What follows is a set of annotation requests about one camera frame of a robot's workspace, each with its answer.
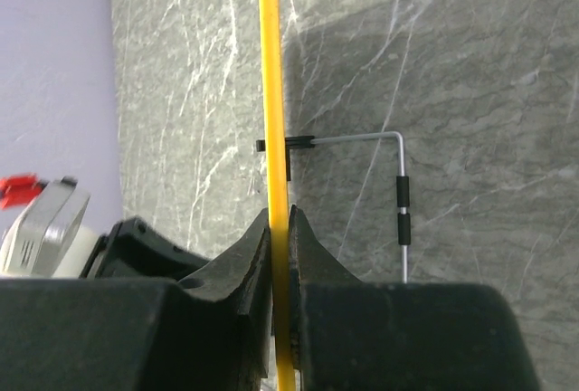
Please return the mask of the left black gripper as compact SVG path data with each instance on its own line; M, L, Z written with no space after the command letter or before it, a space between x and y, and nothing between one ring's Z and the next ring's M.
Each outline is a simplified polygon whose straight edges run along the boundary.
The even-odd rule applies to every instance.
M98 237L81 277L183 279L207 263L208 259L170 242L135 216Z

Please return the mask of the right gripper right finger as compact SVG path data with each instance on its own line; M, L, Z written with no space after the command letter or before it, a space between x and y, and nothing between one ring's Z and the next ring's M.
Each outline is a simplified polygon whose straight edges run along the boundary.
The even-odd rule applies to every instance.
M305 390L537 390L517 319L475 283L360 281L289 216L289 329Z

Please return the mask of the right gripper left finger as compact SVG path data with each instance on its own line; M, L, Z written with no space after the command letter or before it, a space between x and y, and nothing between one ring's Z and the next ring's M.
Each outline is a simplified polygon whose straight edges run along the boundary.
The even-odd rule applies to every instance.
M5 280L4 390L257 390L271 333L271 235L261 211L183 279Z

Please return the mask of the yellow-framed whiteboard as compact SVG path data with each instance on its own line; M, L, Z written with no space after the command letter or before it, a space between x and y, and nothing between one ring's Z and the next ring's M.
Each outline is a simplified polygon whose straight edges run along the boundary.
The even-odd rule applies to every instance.
M277 380L279 390L294 390L296 378L290 346L289 198L279 0L259 0L259 12Z

